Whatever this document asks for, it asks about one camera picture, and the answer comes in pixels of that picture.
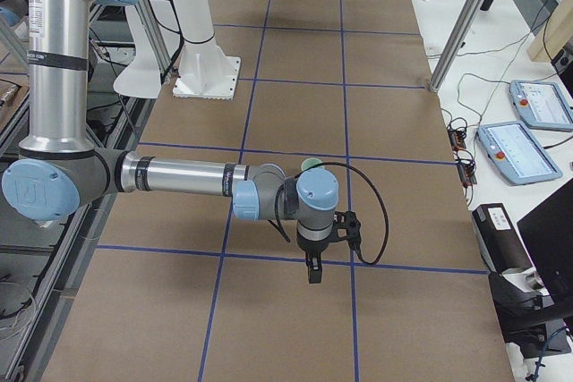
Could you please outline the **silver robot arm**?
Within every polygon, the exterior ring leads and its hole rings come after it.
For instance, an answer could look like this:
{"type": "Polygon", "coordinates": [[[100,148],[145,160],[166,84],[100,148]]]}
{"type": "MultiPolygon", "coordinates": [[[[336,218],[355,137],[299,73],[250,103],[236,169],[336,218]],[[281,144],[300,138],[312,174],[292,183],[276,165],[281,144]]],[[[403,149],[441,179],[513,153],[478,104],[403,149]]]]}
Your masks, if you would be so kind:
{"type": "MultiPolygon", "coordinates": [[[[229,197],[236,217],[296,223],[309,281],[335,238],[338,181],[315,167],[285,177],[272,165],[244,166],[142,157],[98,149],[86,135],[89,12],[98,0],[29,0],[30,130],[2,191],[19,214],[52,221],[105,195],[173,191],[229,197]]],[[[134,4],[138,0],[104,0],[134,4]]]]}

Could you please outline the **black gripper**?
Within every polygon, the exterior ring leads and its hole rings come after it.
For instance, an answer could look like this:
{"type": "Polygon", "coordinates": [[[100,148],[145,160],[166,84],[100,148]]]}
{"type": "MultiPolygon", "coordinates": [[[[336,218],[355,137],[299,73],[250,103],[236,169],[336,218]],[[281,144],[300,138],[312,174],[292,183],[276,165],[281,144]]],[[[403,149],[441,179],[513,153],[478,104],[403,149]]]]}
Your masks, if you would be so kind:
{"type": "Polygon", "coordinates": [[[328,248],[329,241],[323,239],[312,241],[306,238],[298,239],[299,248],[305,253],[305,263],[308,267],[308,282],[321,283],[321,254],[328,248]]]}

